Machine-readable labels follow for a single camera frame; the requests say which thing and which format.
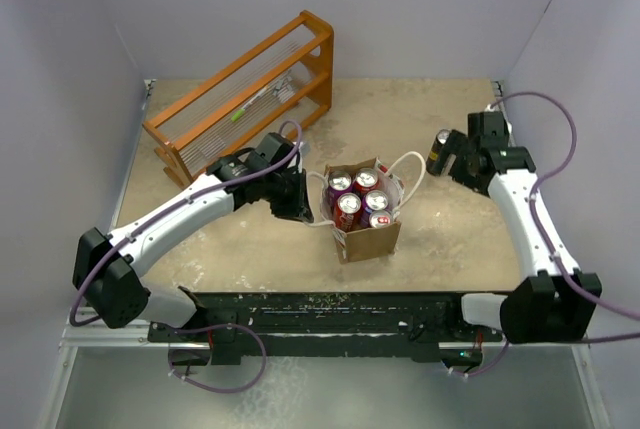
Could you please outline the dark black soda can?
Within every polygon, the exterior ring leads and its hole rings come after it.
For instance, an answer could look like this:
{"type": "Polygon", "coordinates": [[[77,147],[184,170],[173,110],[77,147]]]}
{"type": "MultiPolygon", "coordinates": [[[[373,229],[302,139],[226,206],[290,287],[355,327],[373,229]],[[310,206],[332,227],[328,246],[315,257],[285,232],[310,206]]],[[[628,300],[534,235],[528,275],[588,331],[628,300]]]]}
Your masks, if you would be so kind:
{"type": "Polygon", "coordinates": [[[449,129],[441,129],[436,134],[426,159],[426,171],[439,177],[442,175],[447,161],[446,143],[450,136],[449,129]]]}

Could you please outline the silver blue red can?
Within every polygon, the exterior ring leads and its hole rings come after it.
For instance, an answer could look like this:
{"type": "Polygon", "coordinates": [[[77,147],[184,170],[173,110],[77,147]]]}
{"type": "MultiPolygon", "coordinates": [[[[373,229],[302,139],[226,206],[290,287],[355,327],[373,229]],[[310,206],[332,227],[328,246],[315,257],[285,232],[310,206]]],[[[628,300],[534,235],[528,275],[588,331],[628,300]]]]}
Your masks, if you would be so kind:
{"type": "Polygon", "coordinates": [[[393,215],[387,210],[374,211],[369,216],[369,227],[372,229],[388,227],[393,223],[393,215]]]}

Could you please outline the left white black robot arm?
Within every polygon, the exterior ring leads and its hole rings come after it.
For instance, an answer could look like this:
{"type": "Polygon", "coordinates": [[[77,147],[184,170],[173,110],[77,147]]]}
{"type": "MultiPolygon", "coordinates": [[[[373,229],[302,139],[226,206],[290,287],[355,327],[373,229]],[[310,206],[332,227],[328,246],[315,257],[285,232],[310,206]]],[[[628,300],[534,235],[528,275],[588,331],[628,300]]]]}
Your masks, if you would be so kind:
{"type": "Polygon", "coordinates": [[[269,203],[274,217],[313,220],[300,144],[271,132],[255,148],[211,164],[177,196],[109,234],[86,231],[79,239],[72,276],[79,301],[112,329],[141,318],[159,322],[184,341],[202,336],[206,310],[186,289],[152,289],[142,279],[176,245],[203,226],[247,204],[269,203]]]}

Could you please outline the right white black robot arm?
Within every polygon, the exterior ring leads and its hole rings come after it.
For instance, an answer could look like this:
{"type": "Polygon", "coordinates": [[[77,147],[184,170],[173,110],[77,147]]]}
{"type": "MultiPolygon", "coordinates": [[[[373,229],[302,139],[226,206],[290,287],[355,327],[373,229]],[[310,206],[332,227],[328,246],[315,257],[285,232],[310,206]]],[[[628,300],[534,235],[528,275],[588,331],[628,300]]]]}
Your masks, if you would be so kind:
{"type": "Polygon", "coordinates": [[[427,170],[493,201],[516,251],[521,282],[506,295],[467,293],[445,315],[446,332],[467,340],[480,326],[504,334],[512,344],[576,342],[586,333],[602,285],[583,272],[557,233],[536,186],[529,151],[509,143],[499,112],[471,113],[467,130],[442,129],[434,139],[427,170]]]}

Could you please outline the watermelon print canvas bag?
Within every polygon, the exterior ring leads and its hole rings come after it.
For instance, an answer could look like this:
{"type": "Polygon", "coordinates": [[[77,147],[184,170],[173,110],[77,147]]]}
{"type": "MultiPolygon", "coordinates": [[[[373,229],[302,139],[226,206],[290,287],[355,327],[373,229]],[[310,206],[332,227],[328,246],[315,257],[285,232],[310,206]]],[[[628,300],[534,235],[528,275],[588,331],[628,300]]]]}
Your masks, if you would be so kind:
{"type": "Polygon", "coordinates": [[[322,173],[311,172],[309,174],[321,182],[321,195],[319,203],[318,219],[311,225],[313,227],[327,226],[331,229],[337,247],[338,258],[341,263],[360,262],[378,257],[388,256],[395,251],[399,237],[401,222],[400,214],[404,206],[411,200],[424,176],[426,175],[426,161],[422,155],[415,151],[403,154],[389,166],[384,165],[379,159],[369,159],[364,162],[351,165],[327,165],[322,173]],[[419,172],[417,181],[410,188],[406,188],[403,181],[396,174],[400,163],[414,158],[418,162],[419,172]],[[380,229],[362,228],[360,226],[361,212],[357,222],[349,232],[343,232],[336,228],[334,223],[334,208],[331,209],[327,203],[327,177],[335,170],[348,172],[352,181],[357,171],[361,168],[375,168],[379,175],[379,186],[376,190],[385,192],[389,198],[389,211],[394,218],[394,223],[388,227],[380,229]]]}

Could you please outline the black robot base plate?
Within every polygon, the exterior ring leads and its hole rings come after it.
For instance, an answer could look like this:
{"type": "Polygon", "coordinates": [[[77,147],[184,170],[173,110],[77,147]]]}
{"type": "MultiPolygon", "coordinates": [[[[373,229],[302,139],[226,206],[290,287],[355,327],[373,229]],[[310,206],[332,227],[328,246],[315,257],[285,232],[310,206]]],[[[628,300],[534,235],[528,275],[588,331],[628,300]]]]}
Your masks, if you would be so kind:
{"type": "Polygon", "coordinates": [[[243,357],[404,358],[480,362],[497,331],[464,321],[459,292],[199,292],[195,321],[178,334],[154,322],[148,337],[193,348],[214,365],[243,357]]]}

